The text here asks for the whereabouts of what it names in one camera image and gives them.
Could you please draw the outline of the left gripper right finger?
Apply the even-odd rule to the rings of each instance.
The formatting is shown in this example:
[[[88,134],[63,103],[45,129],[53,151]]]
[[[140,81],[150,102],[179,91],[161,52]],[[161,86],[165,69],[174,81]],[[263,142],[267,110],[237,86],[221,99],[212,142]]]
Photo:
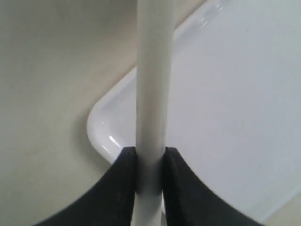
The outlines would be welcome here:
[[[165,150],[162,183],[169,226],[259,225],[211,191],[174,147]]]

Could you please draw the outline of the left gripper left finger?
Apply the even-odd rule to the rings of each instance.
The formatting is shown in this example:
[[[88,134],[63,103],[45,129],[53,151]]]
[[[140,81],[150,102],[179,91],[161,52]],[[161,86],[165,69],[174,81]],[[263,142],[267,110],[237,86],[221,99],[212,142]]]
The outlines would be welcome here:
[[[40,226],[129,226],[132,221],[136,160],[125,147],[102,178],[73,204],[39,223]]]

